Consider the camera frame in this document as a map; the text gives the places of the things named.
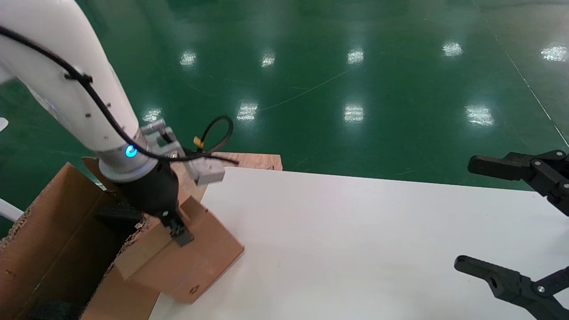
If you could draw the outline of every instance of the open cardboard box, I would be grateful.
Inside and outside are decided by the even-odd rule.
[[[85,164],[103,191],[67,163],[0,243],[0,319],[26,319],[40,301],[87,306],[83,320],[146,320],[160,292],[197,300],[241,255],[243,246],[180,188],[194,241],[180,248],[157,218],[120,236],[95,215],[116,204],[114,185]]]

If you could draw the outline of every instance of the white table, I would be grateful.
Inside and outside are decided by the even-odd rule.
[[[226,170],[203,203],[244,256],[193,305],[161,295],[150,319],[532,320],[455,258],[533,280],[569,265],[569,221],[536,192]]]

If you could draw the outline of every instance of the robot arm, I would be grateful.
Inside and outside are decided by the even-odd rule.
[[[12,79],[13,76],[6,71],[6,68],[2,67],[0,64],[0,84]]]
[[[185,161],[196,183],[222,180],[223,166],[210,159],[214,150],[187,154],[163,120],[139,127],[95,32],[74,0],[0,1],[0,66],[99,156],[101,172],[131,205],[159,217],[180,245],[192,240],[178,210],[178,178],[170,162]],[[226,142],[233,125],[226,117],[216,121],[220,120],[229,123]],[[168,145],[158,146],[161,137]]]

